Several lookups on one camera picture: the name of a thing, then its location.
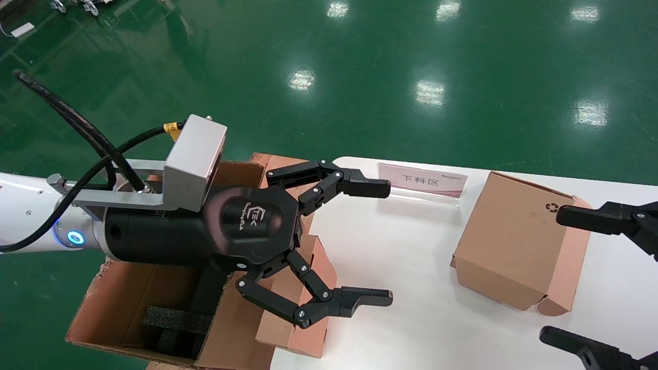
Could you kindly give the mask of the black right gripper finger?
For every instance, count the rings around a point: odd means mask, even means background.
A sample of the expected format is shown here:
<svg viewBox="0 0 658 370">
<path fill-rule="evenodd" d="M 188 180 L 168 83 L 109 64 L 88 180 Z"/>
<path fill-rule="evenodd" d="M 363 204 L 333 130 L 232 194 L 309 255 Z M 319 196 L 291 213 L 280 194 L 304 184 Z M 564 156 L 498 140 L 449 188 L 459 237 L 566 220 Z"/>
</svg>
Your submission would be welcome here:
<svg viewBox="0 0 658 370">
<path fill-rule="evenodd" d="M 565 205 L 557 211 L 558 224 L 606 235 L 624 235 L 657 260 L 657 202 L 633 206 L 606 202 L 588 209 Z"/>
<path fill-rule="evenodd" d="M 657 352 L 637 360 L 620 351 L 618 347 L 554 326 L 544 326 L 541 329 L 540 341 L 578 356 L 585 369 L 657 369 Z"/>
</svg>

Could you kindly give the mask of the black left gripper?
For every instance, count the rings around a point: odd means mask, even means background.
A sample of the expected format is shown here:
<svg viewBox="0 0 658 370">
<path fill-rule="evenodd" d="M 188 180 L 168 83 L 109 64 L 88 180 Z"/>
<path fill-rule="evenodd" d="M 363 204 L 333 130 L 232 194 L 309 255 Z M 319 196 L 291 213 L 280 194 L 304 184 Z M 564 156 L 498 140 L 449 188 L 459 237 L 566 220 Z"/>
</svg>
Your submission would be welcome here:
<svg viewBox="0 0 658 370">
<path fill-rule="evenodd" d="M 269 277 L 301 237 L 298 201 L 281 187 L 212 188 L 198 212 L 109 208 L 105 239 L 115 260 L 213 267 Z"/>
</svg>

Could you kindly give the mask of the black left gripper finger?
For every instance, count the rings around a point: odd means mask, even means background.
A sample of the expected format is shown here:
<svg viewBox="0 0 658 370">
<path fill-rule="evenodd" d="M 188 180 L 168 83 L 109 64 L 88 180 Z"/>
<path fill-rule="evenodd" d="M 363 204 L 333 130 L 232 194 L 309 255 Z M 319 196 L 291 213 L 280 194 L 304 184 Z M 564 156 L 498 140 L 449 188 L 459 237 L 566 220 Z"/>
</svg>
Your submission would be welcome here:
<svg viewBox="0 0 658 370">
<path fill-rule="evenodd" d="M 306 161 L 266 171 L 269 187 L 284 189 L 314 186 L 298 196 L 299 212 L 309 216 L 343 193 L 347 196 L 387 198 L 392 185 L 385 179 L 366 178 L 359 169 L 336 166 L 327 160 Z"/>
<path fill-rule="evenodd" d="M 361 305 L 388 307 L 393 304 L 393 293 L 389 290 L 358 287 L 329 289 L 298 251 L 287 253 L 281 266 L 290 267 L 310 292 L 311 300 L 298 305 L 264 288 L 258 284 L 265 275 L 263 272 L 249 272 L 238 280 L 236 288 L 247 301 L 294 326 L 306 329 L 324 318 L 352 318 Z"/>
</svg>

